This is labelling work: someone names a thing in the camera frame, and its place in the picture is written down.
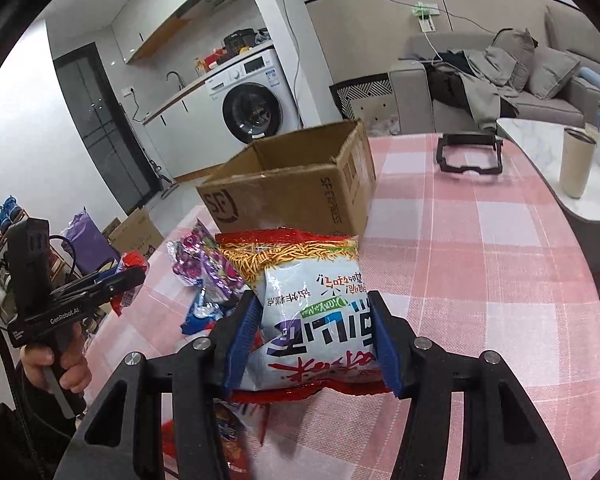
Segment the person's left hand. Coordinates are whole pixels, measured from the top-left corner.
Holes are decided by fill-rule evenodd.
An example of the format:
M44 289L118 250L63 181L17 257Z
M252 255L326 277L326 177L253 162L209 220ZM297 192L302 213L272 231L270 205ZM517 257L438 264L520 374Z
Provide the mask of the person's left hand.
M83 354L85 336L80 323L72 327L72 339L59 358L60 368L64 372L58 379L62 389L72 393L82 393L92 381L92 372ZM20 363L27 380L32 386L50 392L50 386L44 376L44 370L52 367L55 355L50 348L42 344L28 344L20 349Z

